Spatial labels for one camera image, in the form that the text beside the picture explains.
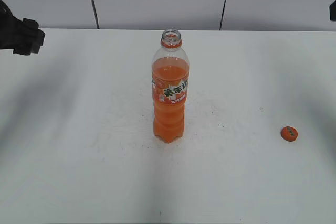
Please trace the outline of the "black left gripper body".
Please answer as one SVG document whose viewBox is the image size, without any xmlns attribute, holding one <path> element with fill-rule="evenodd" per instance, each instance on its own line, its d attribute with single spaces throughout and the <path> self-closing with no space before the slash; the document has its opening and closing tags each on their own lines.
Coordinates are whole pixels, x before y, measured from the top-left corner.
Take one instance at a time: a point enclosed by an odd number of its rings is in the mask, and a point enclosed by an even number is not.
<svg viewBox="0 0 336 224">
<path fill-rule="evenodd" d="M 39 53 L 45 33 L 32 19 L 16 18 L 1 0 L 1 50 L 12 49 L 13 54 L 29 56 Z"/>
</svg>

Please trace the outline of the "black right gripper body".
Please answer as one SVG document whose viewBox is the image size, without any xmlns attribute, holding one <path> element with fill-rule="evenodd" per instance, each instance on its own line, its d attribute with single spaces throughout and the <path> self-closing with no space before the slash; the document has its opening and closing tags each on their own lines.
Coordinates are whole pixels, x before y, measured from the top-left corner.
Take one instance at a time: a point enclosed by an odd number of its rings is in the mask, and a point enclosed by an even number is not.
<svg viewBox="0 0 336 224">
<path fill-rule="evenodd" d="M 329 6 L 330 20 L 336 21 L 336 1 L 330 4 Z"/>
</svg>

